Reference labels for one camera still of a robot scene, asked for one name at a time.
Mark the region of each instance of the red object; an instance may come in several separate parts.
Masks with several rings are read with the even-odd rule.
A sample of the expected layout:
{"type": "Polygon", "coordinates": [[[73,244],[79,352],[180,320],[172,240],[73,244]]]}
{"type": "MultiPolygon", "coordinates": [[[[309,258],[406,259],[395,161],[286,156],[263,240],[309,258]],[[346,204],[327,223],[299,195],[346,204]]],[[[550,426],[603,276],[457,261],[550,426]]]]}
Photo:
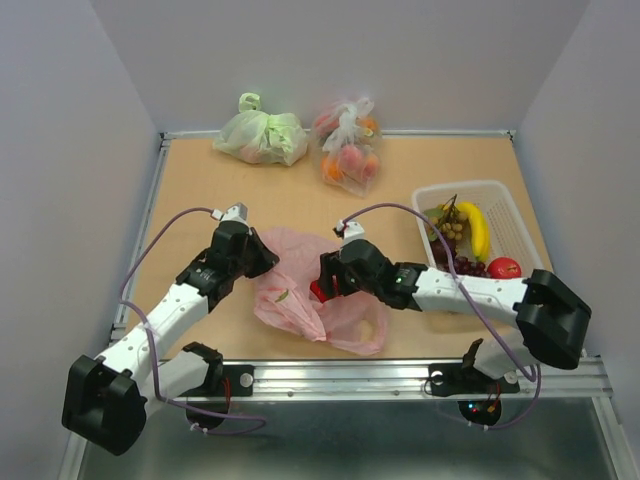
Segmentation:
{"type": "Polygon", "coordinates": [[[231,405],[231,382],[229,381],[229,377],[222,379],[222,386],[224,387],[224,398],[227,402],[227,411],[229,411],[229,406],[231,405]]]}
{"type": "Polygon", "coordinates": [[[375,153],[370,153],[367,157],[367,163],[362,170],[362,180],[368,182],[378,173],[380,168],[380,159],[375,153]]]}
{"type": "Polygon", "coordinates": [[[345,145],[338,154],[338,163],[345,172],[360,172],[365,164],[364,154],[355,145],[345,145]]]}
{"type": "Polygon", "coordinates": [[[313,122],[313,127],[318,131],[320,136],[331,133],[340,126],[340,119],[338,116],[329,121],[332,115],[333,111],[320,114],[313,122]]]}
{"type": "MultiPolygon", "coordinates": [[[[338,291],[338,284],[336,282],[335,277],[333,278],[333,286],[336,289],[336,291],[338,291]]],[[[313,293],[318,300],[320,300],[320,303],[324,303],[326,301],[331,300],[331,298],[329,298],[329,296],[324,293],[324,291],[320,288],[320,285],[318,285],[318,281],[315,280],[314,282],[311,282],[311,285],[309,286],[309,290],[311,290],[311,293],[313,293]]]]}
{"type": "Polygon", "coordinates": [[[522,269],[518,262],[513,258],[499,257],[487,267],[487,272],[491,275],[491,278],[507,279],[507,278],[520,278],[522,277],[522,269]]]}

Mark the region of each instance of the bag of peaches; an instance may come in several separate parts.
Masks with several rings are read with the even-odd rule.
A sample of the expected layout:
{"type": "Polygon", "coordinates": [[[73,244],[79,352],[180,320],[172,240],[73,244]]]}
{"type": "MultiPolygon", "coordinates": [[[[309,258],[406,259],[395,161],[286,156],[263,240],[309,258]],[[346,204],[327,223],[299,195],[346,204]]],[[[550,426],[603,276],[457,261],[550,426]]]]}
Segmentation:
{"type": "Polygon", "coordinates": [[[322,179],[364,196],[380,170],[375,148],[381,139],[378,122],[371,115],[373,102],[336,102],[313,122],[314,161],[322,179]]]}

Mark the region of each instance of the pink plastic bag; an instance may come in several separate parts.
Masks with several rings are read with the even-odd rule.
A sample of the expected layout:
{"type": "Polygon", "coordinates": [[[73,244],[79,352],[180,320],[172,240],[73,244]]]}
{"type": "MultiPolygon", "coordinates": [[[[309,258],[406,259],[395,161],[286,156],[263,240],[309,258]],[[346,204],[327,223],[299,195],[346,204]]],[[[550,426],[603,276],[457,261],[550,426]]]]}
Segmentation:
{"type": "Polygon", "coordinates": [[[317,235],[276,227],[260,233],[280,263],[255,280],[254,313],[267,325],[326,341],[360,355],[382,350],[389,310],[364,292],[320,303],[311,282],[320,276],[320,255],[339,248],[317,235]]]}

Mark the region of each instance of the basket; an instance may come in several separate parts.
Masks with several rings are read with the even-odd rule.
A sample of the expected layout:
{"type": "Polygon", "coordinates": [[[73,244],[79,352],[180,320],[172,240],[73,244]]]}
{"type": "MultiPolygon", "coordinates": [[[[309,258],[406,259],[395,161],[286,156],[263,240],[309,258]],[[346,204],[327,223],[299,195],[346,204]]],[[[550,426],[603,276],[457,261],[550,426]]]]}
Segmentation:
{"type": "MultiPolygon", "coordinates": [[[[513,258],[520,264],[522,274],[527,277],[535,268],[544,268],[518,207],[504,184],[495,180],[477,180],[433,185],[414,191],[411,200],[413,208],[424,212],[440,203],[445,203],[456,194],[457,202],[475,204],[487,219],[491,235],[489,262],[498,257],[513,258]]],[[[429,264],[435,267],[436,262],[429,245],[426,225],[420,219],[417,220],[429,264]]],[[[465,240],[458,245],[458,252],[460,255],[473,258],[469,236],[465,235],[465,240]]]]}

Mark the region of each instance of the green leaf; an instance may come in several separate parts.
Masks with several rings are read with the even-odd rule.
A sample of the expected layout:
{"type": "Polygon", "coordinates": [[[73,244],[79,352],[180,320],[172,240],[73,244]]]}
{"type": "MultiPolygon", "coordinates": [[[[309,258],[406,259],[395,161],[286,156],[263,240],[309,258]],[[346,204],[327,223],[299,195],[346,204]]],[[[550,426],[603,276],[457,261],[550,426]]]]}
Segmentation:
{"type": "MultiPolygon", "coordinates": [[[[441,208],[428,208],[422,213],[427,218],[437,217],[438,220],[440,220],[444,216],[444,210],[441,209],[441,208]]],[[[425,228],[427,229],[427,238],[429,238],[430,242],[433,242],[434,240],[436,240],[438,238],[438,235],[436,235],[435,232],[429,231],[429,226],[428,225],[425,225],[425,228]]]]}
{"type": "Polygon", "coordinates": [[[289,290],[285,290],[285,292],[282,295],[280,295],[278,298],[276,298],[276,303],[281,302],[282,300],[284,300],[288,296],[289,296],[289,290]]]}

